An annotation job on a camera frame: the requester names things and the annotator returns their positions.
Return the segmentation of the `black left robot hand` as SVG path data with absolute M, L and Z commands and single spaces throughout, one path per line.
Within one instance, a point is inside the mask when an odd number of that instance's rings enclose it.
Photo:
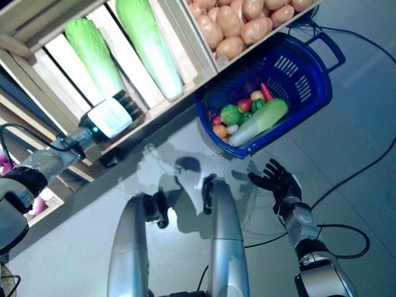
M 143 115 L 138 104 L 125 90 L 120 90 L 86 112 L 80 119 L 79 127 L 90 131 L 94 143 L 103 144 L 117 138 L 133 125 L 139 125 Z

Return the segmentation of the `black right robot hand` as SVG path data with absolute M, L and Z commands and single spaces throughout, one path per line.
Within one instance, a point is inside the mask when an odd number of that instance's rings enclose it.
M 248 177 L 255 186 L 272 192 L 275 199 L 273 211 L 285 218 L 291 212 L 291 206 L 302 201 L 301 187 L 295 177 L 273 158 L 265 165 L 263 174 L 249 173 Z

